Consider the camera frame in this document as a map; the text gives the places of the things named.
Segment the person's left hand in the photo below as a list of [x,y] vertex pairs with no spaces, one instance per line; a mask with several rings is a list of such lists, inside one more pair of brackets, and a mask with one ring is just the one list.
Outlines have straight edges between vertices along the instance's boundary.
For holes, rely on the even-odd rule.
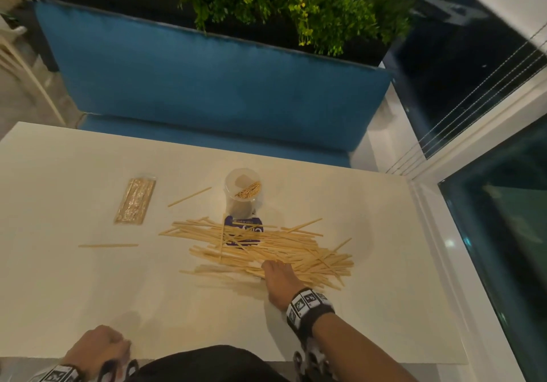
[[76,366],[93,378],[105,362],[112,360],[112,343],[121,336],[120,332],[106,325],[88,330],[69,349],[60,364]]

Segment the person's right hand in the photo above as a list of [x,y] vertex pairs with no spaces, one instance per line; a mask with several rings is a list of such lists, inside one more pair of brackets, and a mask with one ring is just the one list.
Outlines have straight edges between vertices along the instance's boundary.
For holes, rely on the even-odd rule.
[[296,274],[265,274],[264,272],[264,279],[269,301],[281,312],[286,312],[294,297],[307,289]]

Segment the pile of wooden sticks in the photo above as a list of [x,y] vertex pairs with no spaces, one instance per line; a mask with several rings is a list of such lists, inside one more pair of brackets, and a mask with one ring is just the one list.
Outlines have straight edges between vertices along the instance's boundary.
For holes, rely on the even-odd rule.
[[343,278],[352,274],[352,255],[340,250],[347,239],[334,249],[321,247],[317,241],[323,235],[305,232],[302,227],[264,226],[261,241],[256,245],[236,247],[224,244],[224,224],[208,217],[175,221],[160,236],[185,239],[194,244],[189,253],[205,261],[194,270],[181,270],[183,274],[222,277],[225,280],[264,279],[262,264],[266,260],[290,263],[296,276],[304,284],[318,289],[341,290]]

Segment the person's right forearm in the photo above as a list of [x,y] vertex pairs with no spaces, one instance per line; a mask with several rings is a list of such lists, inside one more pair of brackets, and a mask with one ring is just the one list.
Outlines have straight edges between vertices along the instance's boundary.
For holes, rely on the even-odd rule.
[[339,382],[418,382],[385,351],[334,313],[319,317],[312,334]]

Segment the blue printed card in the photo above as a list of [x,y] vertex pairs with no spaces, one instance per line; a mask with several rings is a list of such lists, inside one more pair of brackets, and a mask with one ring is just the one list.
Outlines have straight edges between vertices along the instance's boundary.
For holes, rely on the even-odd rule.
[[224,219],[224,244],[236,247],[238,245],[256,245],[264,233],[262,220],[258,217],[250,219],[234,219],[227,216]]

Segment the black marker wristband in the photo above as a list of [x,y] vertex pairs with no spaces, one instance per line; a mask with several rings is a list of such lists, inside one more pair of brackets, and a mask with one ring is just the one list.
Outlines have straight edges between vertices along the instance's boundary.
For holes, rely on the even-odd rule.
[[289,303],[285,317],[298,340],[306,343],[313,337],[312,328],[317,319],[329,313],[335,314],[331,301],[323,293],[304,288]]
[[27,382],[85,382],[85,373],[73,365],[56,365]]

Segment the clear plastic cup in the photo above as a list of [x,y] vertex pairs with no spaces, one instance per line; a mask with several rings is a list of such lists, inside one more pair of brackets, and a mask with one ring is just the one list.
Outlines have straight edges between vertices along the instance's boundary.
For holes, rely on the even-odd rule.
[[250,184],[261,181],[258,173],[250,168],[238,168],[229,172],[224,180],[226,209],[224,219],[232,216],[234,219],[250,219],[256,214],[256,204],[261,192],[252,199],[240,199],[235,195]]

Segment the bundle of toothpicks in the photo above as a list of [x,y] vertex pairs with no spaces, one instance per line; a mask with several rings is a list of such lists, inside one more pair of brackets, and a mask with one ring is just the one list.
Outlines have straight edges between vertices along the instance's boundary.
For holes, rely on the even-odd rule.
[[256,181],[238,192],[235,197],[240,199],[252,199],[256,197],[261,190],[262,183],[260,181]]

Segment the person's black trousers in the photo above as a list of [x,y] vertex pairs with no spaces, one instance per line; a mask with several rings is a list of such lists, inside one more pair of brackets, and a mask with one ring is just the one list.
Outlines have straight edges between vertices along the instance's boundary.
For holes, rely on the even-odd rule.
[[254,353],[215,345],[158,358],[126,382],[289,382]]

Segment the clear toothpick packet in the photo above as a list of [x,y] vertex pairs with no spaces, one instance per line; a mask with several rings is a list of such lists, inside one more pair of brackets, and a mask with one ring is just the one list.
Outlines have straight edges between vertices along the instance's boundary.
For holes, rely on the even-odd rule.
[[129,179],[113,223],[140,226],[143,224],[154,189],[156,178],[141,176]]

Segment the blue bench seat cushion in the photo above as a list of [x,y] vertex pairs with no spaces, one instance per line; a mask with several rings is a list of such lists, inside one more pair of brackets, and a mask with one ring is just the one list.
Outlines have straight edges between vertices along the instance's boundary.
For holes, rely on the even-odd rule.
[[321,149],[314,146],[211,130],[194,130],[172,124],[123,117],[86,114],[78,124],[78,129],[337,167],[351,167],[350,157],[345,151]]

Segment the blue bench backrest cushion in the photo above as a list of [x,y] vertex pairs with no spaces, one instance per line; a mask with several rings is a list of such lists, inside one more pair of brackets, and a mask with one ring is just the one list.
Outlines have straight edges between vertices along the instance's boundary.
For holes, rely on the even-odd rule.
[[374,68],[56,3],[35,12],[85,113],[354,151],[392,77]]

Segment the white chair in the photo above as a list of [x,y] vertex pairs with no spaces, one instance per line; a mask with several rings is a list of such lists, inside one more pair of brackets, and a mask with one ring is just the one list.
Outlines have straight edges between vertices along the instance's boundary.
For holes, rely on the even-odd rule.
[[36,60],[30,64],[15,46],[17,39],[23,37],[28,29],[18,24],[9,11],[23,1],[31,0],[0,0],[0,68],[12,74],[17,80],[28,83],[33,88],[33,93],[39,98],[43,98],[50,107],[59,124],[66,127],[67,122],[47,89],[52,74],[49,73],[47,80],[45,77],[40,77],[37,74],[39,66],[41,65],[45,69],[40,55],[37,55]]

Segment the white window frame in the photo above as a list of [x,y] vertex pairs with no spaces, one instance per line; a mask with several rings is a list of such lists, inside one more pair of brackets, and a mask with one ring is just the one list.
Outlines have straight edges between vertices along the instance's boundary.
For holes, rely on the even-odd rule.
[[547,0],[418,0],[368,136],[433,239],[469,365],[547,382]]

